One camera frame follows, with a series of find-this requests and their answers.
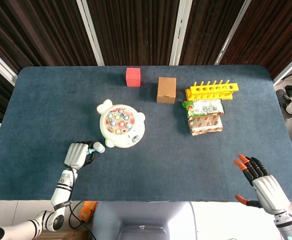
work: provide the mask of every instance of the yellow plastic rack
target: yellow plastic rack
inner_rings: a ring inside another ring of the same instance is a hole
[[[197,82],[190,88],[186,89],[187,100],[204,100],[204,99],[223,99],[223,100],[232,100],[232,93],[239,91],[238,84],[229,83],[230,80],[227,80],[226,83],[222,84],[223,80],[220,80],[219,84],[216,84],[217,81],[214,81],[210,85],[208,81],[207,85],[204,85],[202,81],[200,86],[197,86]]]

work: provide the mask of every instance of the table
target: table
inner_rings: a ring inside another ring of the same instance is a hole
[[[134,147],[107,148],[82,168],[74,200],[235,202],[255,199],[233,164],[254,156],[292,201],[292,144],[268,71],[261,66],[142,66],[141,88],[128,88],[125,66],[26,67],[18,75],[0,129],[0,200],[48,200],[68,147],[103,142],[98,104],[111,99],[145,113]],[[177,78],[175,104],[156,103],[158,77]],[[194,81],[238,83],[224,100],[222,132],[191,136],[181,101]]]

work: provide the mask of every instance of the red block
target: red block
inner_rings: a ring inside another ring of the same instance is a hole
[[[141,71],[138,67],[128,67],[126,70],[127,87],[140,87]]]

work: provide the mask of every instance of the snack package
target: snack package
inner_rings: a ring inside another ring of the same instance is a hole
[[[221,99],[194,101],[183,100],[182,106],[187,110],[188,117],[225,114]]]
[[[188,124],[192,136],[221,132],[223,128],[218,115],[192,116],[188,118]]]

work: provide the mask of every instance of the person's foot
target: person's foot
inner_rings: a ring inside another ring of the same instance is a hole
[[[292,97],[288,96],[288,94],[286,94],[286,92],[283,89],[277,90],[276,95],[283,116],[285,116],[288,119],[292,118],[292,114],[288,113],[286,110],[287,106],[292,102]]]

